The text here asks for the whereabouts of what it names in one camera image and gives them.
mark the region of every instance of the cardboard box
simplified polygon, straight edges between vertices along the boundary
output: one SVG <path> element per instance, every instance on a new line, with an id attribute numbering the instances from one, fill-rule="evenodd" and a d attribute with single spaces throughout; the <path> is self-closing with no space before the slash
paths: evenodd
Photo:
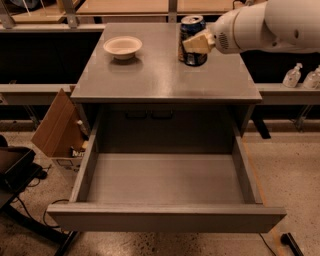
<path id="1" fill-rule="evenodd" d="M 31 139 L 72 184 L 82 160 L 82 157 L 72 157 L 72 148 L 80 151 L 84 143 L 79 120 L 76 107 L 61 89 Z"/>

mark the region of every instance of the small bowl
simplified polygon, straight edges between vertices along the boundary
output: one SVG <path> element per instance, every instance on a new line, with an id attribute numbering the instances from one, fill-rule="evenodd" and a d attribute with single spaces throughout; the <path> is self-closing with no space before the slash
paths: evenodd
<path id="1" fill-rule="evenodd" d="M 109 39 L 103 48 L 118 60 L 128 60 L 142 47 L 142 42 L 135 37 L 119 36 Z"/>

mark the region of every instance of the tiled floor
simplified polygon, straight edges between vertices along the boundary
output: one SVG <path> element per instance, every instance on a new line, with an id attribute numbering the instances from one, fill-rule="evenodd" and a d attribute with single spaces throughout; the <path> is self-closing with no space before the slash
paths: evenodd
<path id="1" fill-rule="evenodd" d="M 290 232 L 304 255 L 320 255 L 320 122 L 308 121 L 298 133 L 289 121 L 268 122 L 272 138 L 261 139 L 252 124 L 243 138 L 264 204 L 284 206 L 285 219 L 264 237 L 279 256 L 291 256 L 279 237 Z M 0 132 L 10 145 L 28 146 L 44 168 L 51 161 L 30 139 L 29 123 L 1 123 Z M 48 178 L 21 194 L 29 212 L 42 221 L 46 207 L 68 198 L 72 189 L 53 166 Z M 17 202 L 14 206 L 24 213 Z M 0 255 L 54 255 L 58 245 L 16 225 L 0 214 Z M 273 255 L 258 234 L 81 233 L 66 255 Z"/>

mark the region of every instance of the cabinet top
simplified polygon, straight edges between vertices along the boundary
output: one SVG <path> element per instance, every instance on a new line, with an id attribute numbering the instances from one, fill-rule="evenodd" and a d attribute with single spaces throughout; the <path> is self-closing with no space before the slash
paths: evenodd
<path id="1" fill-rule="evenodd" d="M 261 101 L 239 54 L 208 54 L 200 67 L 178 60 L 179 24 L 106 25 L 72 94 L 79 103 L 230 103 Z M 142 41 L 135 58 L 118 61 L 103 49 L 108 39 Z"/>

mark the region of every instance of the can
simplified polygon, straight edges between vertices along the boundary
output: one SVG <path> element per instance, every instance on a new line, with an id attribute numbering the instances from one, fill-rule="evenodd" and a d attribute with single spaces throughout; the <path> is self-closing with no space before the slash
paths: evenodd
<path id="1" fill-rule="evenodd" d="M 188 66 L 200 66 L 207 61 L 207 54 L 187 53 L 182 42 L 206 28 L 206 22 L 201 15 L 183 17 L 180 26 L 178 58 Z"/>

